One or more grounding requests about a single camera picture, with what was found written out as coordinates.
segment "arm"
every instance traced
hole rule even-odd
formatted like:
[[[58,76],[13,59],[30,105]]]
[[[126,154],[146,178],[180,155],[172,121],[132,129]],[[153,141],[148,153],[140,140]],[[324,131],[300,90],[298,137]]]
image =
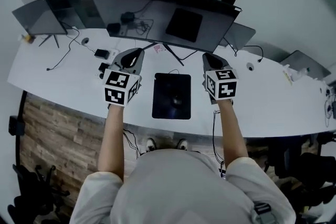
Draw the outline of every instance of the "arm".
[[[270,205],[278,223],[295,223],[287,198],[257,163],[247,158],[247,149],[230,100],[218,101],[223,129],[226,180],[241,189],[253,202]]]
[[[245,142],[231,100],[217,101],[221,111],[225,167],[240,157],[248,157]]]
[[[123,110],[121,106],[110,106],[98,159],[99,172],[85,179],[70,224],[98,224],[110,215],[124,177]]]
[[[98,159],[98,171],[114,173],[122,181],[124,178],[123,111],[122,106],[110,105]]]

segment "shoe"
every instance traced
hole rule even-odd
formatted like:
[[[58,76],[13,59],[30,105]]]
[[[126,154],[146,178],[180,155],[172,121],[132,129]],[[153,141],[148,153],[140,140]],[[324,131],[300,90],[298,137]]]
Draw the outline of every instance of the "shoe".
[[[188,150],[188,141],[186,139],[181,139],[177,144],[178,150],[187,151]]]
[[[146,142],[146,152],[155,151],[156,150],[156,144],[153,139],[148,138]]]

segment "person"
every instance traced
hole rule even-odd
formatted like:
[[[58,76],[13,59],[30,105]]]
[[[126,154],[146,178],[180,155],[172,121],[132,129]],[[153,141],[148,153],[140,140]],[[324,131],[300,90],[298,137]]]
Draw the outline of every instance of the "person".
[[[124,182],[123,107],[111,105],[98,172],[89,175],[70,223],[294,223],[296,216],[273,181],[248,157],[230,100],[218,101],[225,179],[207,156],[156,150],[153,140]]]

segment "forearm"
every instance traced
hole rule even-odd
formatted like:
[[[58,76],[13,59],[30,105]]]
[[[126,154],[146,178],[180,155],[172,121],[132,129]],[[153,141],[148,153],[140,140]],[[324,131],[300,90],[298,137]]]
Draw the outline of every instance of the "forearm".
[[[124,178],[123,107],[111,105],[105,122],[98,171],[112,172]]]
[[[218,106],[221,111],[224,160],[228,167],[235,159],[248,157],[248,154],[231,101],[219,101]]]

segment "black mouse pad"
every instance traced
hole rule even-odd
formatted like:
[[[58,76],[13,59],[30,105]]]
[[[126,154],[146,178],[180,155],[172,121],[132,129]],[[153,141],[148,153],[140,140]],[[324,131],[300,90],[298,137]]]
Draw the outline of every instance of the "black mouse pad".
[[[155,74],[152,117],[169,120],[191,118],[190,75]]]
[[[168,24],[166,33],[175,37],[196,42],[203,16],[177,8]]]

